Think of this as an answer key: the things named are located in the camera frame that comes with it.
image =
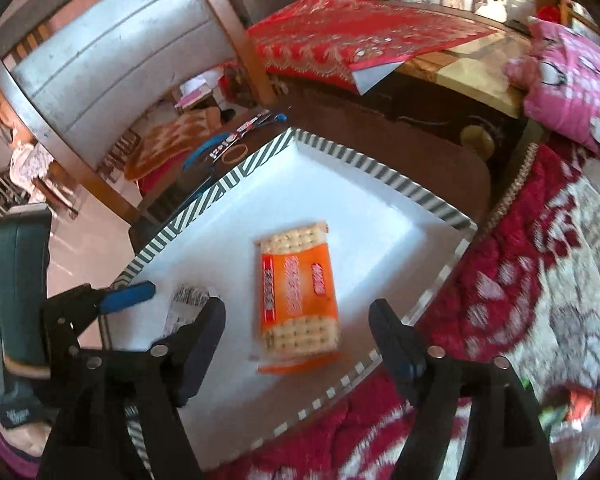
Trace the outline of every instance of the pink pillow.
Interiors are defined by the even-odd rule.
[[[600,156],[600,47],[558,23],[531,19],[529,56],[505,68],[528,88],[525,114]]]
[[[511,84],[521,90],[529,90],[540,80],[538,60],[532,56],[523,56],[508,61],[504,72]]]

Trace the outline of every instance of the orange cracker package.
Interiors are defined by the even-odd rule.
[[[261,241],[261,372],[313,367],[338,348],[340,329],[327,247],[319,222]]]

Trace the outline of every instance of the clothes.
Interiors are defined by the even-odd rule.
[[[33,151],[33,144],[23,144],[18,146],[11,154],[11,163],[9,166],[9,178],[16,185],[20,186],[27,193],[33,195],[35,193],[35,187],[31,181],[31,178],[27,178],[22,175],[20,169],[25,161],[29,158],[29,155]]]
[[[38,474],[38,462],[33,457],[27,460],[19,456],[5,443],[0,435],[0,458],[18,475],[24,478],[35,478]]]
[[[54,161],[45,147],[37,143],[33,150],[29,150],[29,156],[24,159],[20,168],[20,174],[24,178],[33,180],[34,178],[44,178],[49,171],[49,165]]]

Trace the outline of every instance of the chair backrest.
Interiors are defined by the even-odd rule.
[[[207,0],[101,0],[11,73],[94,169],[151,104],[233,57]]]

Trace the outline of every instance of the striped border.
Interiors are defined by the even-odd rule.
[[[173,221],[167,224],[162,231],[155,235],[153,240],[145,245],[138,256],[126,266],[126,269],[113,282],[113,288],[117,289],[127,286],[151,260],[160,254],[169,243],[175,240],[176,236],[199,218],[202,213],[220,200],[227,191],[237,186],[242,179],[271,160],[271,157],[287,148],[294,139],[295,131],[289,128],[286,132],[283,132],[271,142],[265,144],[257,152],[245,158],[238,166],[207,189],[195,202],[191,203]]]
[[[375,159],[363,155],[363,153],[347,148],[342,144],[337,144],[332,140],[327,140],[323,137],[316,136],[299,128],[290,128],[283,132],[271,142],[260,148],[257,152],[254,152],[245,161],[243,161],[236,168],[231,170],[227,176],[222,178],[218,183],[206,191],[199,199],[191,204],[187,209],[178,215],[178,217],[165,227],[160,234],[158,234],[149,244],[141,251],[138,256],[127,266],[127,268],[120,274],[117,280],[114,282],[114,288],[120,288],[128,285],[131,280],[137,276],[140,271],[148,264],[156,255],[158,255],[170,242],[172,242],[178,234],[180,234],[185,228],[188,227],[196,218],[202,215],[212,204],[217,202],[224,194],[231,188],[235,187],[242,179],[253,173],[256,168],[259,168],[267,161],[271,160],[273,156],[277,155],[285,148],[288,148],[291,143],[301,142],[319,150],[320,152],[326,153],[327,155],[334,156],[338,160],[343,161],[346,164],[350,164],[355,168],[358,168],[365,173],[368,173],[372,177],[380,180],[384,184],[387,184],[392,189],[395,189],[401,195],[406,196],[422,206],[424,209],[433,213],[435,216],[445,221],[455,229],[464,233],[463,240],[460,241],[454,254],[446,263],[446,265],[440,270],[434,283],[421,295],[420,299],[416,302],[415,309],[408,316],[402,319],[402,322],[408,324],[414,324],[420,319],[422,314],[426,311],[430,301],[436,296],[442,285],[446,282],[446,279],[451,274],[452,269],[458,263],[458,260],[462,257],[469,243],[474,238],[477,231],[476,224],[466,215],[458,211],[455,207],[449,205],[447,202],[436,196],[428,189],[425,189],[420,184],[400,174],[399,172],[392,170],[384,164],[376,161]],[[106,344],[111,346],[110,335],[107,327],[107,323],[101,323],[104,325],[106,334]],[[373,370],[378,367],[382,362],[382,356],[378,353],[377,349],[373,349],[365,356],[362,361],[357,363],[352,370],[350,370],[340,381],[329,388],[322,396],[314,399],[305,409],[300,410],[292,420],[288,420],[276,427],[273,432],[268,436],[263,436],[255,440],[251,446],[251,450],[258,449],[267,440],[276,438],[281,434],[285,433],[286,430],[291,428],[294,424],[300,420],[306,419],[313,412],[320,410],[325,406],[333,404],[353,388],[360,384]],[[140,442],[142,439],[141,428],[133,428],[134,432],[134,444],[146,456],[146,450],[144,449],[144,442]],[[227,461],[233,460],[240,455],[241,452],[236,452],[227,458]]]

